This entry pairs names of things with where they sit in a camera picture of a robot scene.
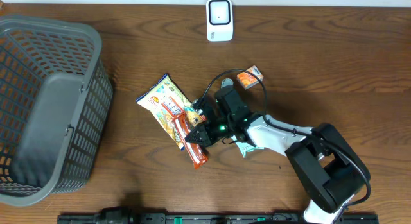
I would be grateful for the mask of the teal wet wipes pack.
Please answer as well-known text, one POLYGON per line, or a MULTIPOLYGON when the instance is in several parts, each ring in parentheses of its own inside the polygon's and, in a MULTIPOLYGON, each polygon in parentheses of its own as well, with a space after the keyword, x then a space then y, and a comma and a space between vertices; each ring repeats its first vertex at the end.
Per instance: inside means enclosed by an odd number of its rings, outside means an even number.
POLYGON ((258 146, 255 147, 255 146, 252 146, 252 145, 250 145, 248 143, 245 143, 245 142, 239 142, 234 135, 231 137, 231 139, 234 141, 234 143, 239 148, 240 153, 243 155, 243 158, 245 158, 247 156, 247 153, 249 153, 249 152, 252 152, 254 150, 264 149, 264 147, 258 147, 258 146))

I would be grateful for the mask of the orange tissue pack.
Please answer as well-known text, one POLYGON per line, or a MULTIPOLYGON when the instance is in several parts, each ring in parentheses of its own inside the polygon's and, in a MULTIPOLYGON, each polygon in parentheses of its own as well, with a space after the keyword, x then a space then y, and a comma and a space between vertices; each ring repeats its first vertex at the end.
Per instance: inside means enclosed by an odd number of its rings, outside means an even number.
POLYGON ((261 71, 255 65, 253 65, 252 67, 249 67, 247 69, 247 73, 241 72, 236 77, 236 79, 238 80, 238 82, 241 84, 241 86, 244 89, 249 89, 249 88, 257 85, 259 83, 257 78, 260 81, 263 81, 264 76, 261 73, 261 71))

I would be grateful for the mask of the yellow snack bag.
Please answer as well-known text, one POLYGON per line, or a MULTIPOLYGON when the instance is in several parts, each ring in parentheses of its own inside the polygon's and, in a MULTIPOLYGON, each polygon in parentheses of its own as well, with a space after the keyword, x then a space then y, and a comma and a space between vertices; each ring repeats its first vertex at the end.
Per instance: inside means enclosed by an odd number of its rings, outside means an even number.
POLYGON ((173 120, 182 113, 185 113, 189 127, 196 126, 206 120, 205 116, 197 114, 190 100, 171 80, 168 73, 164 74, 148 92, 138 97, 136 103, 152 113, 180 150, 185 147, 173 120))

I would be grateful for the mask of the blue mouthwash bottle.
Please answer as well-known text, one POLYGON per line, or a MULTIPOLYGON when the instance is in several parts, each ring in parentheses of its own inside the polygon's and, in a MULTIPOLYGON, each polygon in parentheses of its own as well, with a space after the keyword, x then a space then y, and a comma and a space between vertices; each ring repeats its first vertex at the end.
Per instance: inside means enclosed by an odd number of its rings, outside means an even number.
POLYGON ((230 79, 230 78, 225 78, 222 82, 221 82, 221 89, 222 88, 224 88, 224 87, 228 87, 228 86, 233 86, 234 85, 234 82, 233 82, 233 80, 232 79, 230 79))

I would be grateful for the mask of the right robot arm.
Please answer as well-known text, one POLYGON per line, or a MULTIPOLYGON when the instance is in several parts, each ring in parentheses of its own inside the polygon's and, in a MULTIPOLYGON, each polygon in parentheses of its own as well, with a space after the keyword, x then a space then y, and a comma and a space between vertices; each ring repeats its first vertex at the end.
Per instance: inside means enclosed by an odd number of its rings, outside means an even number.
POLYGON ((238 144, 269 149, 289 160, 310 203, 302 214, 307 223, 336 223, 353 197, 369 189, 371 174, 366 165, 329 123, 300 127, 252 112, 232 86, 224 86, 212 104, 205 98, 193 108, 206 121, 196 125, 186 141, 209 147, 226 138, 238 144))

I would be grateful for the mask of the white barcode scanner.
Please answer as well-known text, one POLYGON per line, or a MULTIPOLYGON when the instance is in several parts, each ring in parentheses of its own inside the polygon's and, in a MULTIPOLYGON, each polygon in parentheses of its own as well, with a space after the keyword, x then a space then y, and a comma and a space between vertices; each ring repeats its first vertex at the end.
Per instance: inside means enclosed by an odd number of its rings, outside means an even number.
POLYGON ((206 5, 207 39, 210 42, 227 42, 234 35, 231 0, 208 0, 206 5))

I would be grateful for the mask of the grey plastic basket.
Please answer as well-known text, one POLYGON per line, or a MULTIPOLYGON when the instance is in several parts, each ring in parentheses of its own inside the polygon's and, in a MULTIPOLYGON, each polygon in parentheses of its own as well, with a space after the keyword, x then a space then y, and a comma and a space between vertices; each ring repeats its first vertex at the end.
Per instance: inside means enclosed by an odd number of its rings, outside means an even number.
POLYGON ((33 205, 89 180, 113 88, 80 23, 1 17, 1 202, 33 205))

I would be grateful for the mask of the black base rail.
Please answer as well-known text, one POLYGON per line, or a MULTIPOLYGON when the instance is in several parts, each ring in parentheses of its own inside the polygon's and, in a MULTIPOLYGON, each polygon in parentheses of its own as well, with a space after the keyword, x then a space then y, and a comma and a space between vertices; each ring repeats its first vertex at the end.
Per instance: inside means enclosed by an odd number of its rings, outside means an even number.
POLYGON ((272 214, 167 214, 161 212, 138 213, 128 207, 109 207, 97 213, 63 213, 57 224, 248 224, 284 223, 303 224, 297 212, 272 214))

